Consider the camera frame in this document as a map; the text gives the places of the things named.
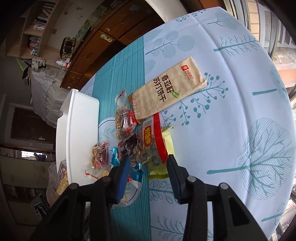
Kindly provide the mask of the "small red-print nut packet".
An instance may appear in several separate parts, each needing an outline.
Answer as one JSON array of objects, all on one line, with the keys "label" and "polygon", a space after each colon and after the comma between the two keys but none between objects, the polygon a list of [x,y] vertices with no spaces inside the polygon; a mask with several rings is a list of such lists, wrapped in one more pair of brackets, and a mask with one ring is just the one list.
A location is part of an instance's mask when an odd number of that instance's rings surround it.
[{"label": "small red-print nut packet", "polygon": [[94,180],[108,176],[111,170],[109,161],[109,141],[97,143],[92,147],[90,162],[86,165],[84,175]]}]

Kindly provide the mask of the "clear bag of biscuits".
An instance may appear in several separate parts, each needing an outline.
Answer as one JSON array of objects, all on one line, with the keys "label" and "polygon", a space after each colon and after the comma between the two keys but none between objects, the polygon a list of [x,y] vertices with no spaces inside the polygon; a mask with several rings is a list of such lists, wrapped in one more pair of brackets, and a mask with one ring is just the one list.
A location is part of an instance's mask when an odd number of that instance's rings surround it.
[{"label": "clear bag of biscuits", "polygon": [[61,161],[58,168],[55,162],[52,163],[48,168],[48,174],[46,198],[48,204],[52,206],[69,186],[66,160]]}]

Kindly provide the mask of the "red-lid dried fruit packet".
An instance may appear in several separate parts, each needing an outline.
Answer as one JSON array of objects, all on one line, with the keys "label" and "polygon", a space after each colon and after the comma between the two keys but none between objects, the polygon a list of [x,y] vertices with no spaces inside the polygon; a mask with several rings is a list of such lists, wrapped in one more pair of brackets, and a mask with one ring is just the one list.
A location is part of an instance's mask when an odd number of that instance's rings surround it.
[{"label": "red-lid dried fruit packet", "polygon": [[161,129],[159,114],[156,113],[146,119],[140,131],[118,143],[119,156],[130,156],[130,163],[134,167],[140,165],[140,169],[149,172],[161,165],[156,146],[156,135]]}]

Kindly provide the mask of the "mixed nuts clear packet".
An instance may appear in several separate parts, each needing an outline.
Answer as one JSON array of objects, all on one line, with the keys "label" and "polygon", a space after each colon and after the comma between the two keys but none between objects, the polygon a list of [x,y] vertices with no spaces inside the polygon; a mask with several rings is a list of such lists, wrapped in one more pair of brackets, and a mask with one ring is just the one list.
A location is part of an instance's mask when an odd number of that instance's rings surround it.
[{"label": "mixed nuts clear packet", "polygon": [[127,105],[126,90],[122,90],[115,98],[116,112],[115,112],[115,129],[116,138],[124,140],[136,128],[138,122]]}]

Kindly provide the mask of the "white red-cap bottle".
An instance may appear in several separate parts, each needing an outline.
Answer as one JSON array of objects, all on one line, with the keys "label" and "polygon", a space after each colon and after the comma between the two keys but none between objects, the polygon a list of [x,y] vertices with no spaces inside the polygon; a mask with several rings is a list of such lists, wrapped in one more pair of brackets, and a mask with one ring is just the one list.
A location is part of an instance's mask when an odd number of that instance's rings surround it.
[{"label": "white red-cap bottle", "polygon": [[65,68],[68,68],[70,66],[70,59],[66,58],[66,59],[60,59],[56,61],[56,64]]}]

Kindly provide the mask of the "floral fabric pouch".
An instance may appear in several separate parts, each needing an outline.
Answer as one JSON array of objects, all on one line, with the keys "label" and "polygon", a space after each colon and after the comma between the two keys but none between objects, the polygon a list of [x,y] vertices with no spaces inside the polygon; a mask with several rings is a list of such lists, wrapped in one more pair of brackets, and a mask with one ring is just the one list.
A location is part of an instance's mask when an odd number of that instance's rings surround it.
[{"label": "floral fabric pouch", "polygon": [[33,58],[31,68],[36,72],[44,71],[46,68],[45,59],[42,57]]}]

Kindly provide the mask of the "beige soda cracker pack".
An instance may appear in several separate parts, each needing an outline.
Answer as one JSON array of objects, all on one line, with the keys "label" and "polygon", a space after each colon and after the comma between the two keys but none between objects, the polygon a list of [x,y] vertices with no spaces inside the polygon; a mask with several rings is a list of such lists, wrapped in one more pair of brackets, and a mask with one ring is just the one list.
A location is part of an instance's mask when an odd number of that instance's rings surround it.
[{"label": "beige soda cracker pack", "polygon": [[207,87],[194,59],[189,57],[153,78],[128,96],[137,121],[142,121]]}]

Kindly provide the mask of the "wooden desk with drawers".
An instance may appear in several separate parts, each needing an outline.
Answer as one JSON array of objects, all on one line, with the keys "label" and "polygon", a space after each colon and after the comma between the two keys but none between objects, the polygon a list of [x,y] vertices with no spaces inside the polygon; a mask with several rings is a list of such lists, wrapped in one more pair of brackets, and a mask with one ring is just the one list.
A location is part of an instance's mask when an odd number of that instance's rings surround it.
[{"label": "wooden desk with drawers", "polygon": [[103,1],[107,10],[74,52],[60,87],[81,90],[112,57],[164,21],[146,1]]}]

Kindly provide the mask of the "blue foil candy packet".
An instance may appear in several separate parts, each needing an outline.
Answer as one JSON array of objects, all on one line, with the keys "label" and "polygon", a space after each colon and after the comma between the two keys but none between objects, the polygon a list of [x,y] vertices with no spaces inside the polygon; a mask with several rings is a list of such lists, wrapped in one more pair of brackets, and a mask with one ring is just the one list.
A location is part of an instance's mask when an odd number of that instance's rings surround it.
[{"label": "blue foil candy packet", "polygon": [[[120,164],[119,159],[119,150],[117,147],[113,147],[110,151],[111,154],[111,167],[117,167]],[[136,181],[138,183],[142,183],[143,171],[140,169],[140,165],[136,164],[134,167],[130,165],[129,174],[128,174],[128,182]]]}]

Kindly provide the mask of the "white plastic storage bin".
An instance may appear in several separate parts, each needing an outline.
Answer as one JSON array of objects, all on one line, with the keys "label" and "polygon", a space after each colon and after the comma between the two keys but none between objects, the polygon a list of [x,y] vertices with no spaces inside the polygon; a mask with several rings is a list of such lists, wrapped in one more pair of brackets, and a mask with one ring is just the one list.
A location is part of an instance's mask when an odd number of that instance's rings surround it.
[{"label": "white plastic storage bin", "polygon": [[92,148],[98,142],[99,100],[72,89],[67,95],[57,120],[56,168],[65,160],[69,183],[91,184],[85,175],[91,168]]}]

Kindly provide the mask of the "white lace-covered furniture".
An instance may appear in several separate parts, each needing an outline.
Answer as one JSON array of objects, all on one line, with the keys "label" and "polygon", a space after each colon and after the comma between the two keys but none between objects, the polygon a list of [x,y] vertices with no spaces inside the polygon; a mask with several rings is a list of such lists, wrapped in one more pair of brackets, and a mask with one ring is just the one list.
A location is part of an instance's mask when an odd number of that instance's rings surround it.
[{"label": "white lace-covered furniture", "polygon": [[53,128],[62,116],[60,108],[69,94],[69,90],[60,87],[64,75],[64,70],[50,66],[30,72],[33,111]]}]

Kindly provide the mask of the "black gold embroidered case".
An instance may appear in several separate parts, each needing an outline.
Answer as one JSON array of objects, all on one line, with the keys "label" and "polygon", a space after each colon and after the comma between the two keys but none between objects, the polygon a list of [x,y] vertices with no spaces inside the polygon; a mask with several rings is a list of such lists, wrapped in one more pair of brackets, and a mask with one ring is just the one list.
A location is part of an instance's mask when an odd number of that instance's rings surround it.
[{"label": "black gold embroidered case", "polygon": [[61,49],[60,49],[61,59],[72,58],[75,44],[76,44],[76,38],[65,37],[63,39]]}]

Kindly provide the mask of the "teal leaf-print tablecloth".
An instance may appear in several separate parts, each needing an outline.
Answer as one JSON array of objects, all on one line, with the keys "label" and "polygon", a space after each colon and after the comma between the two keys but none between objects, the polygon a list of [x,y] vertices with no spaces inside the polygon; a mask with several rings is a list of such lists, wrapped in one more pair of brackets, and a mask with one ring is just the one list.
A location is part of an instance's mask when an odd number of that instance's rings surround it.
[{"label": "teal leaf-print tablecloth", "polygon": [[135,40],[82,88],[97,98],[99,136],[111,136],[115,97],[192,57],[207,86],[159,113],[175,159],[205,183],[227,183],[267,238],[285,211],[295,174],[290,100],[269,55],[220,7],[165,23]]}]

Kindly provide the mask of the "wooden bookshelf with books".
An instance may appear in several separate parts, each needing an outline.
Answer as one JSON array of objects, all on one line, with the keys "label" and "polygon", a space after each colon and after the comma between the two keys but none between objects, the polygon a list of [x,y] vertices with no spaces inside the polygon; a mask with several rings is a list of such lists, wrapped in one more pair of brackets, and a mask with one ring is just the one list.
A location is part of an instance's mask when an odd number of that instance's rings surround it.
[{"label": "wooden bookshelf with books", "polygon": [[57,67],[60,51],[48,42],[56,33],[56,23],[69,1],[34,1],[16,20],[1,45],[1,56],[31,60],[42,57],[45,64]]}]

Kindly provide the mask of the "yellow-green pastry packet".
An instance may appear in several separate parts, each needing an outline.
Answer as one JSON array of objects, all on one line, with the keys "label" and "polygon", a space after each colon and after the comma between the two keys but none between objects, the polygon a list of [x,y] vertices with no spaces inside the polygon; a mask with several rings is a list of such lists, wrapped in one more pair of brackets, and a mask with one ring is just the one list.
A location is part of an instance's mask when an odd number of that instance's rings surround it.
[{"label": "yellow-green pastry packet", "polygon": [[175,154],[173,140],[171,138],[170,130],[174,129],[173,126],[169,126],[157,132],[156,146],[158,151],[158,157],[160,157],[161,165],[155,167],[149,171],[148,180],[151,179],[165,179],[169,177],[167,170],[167,160],[169,155]]}]

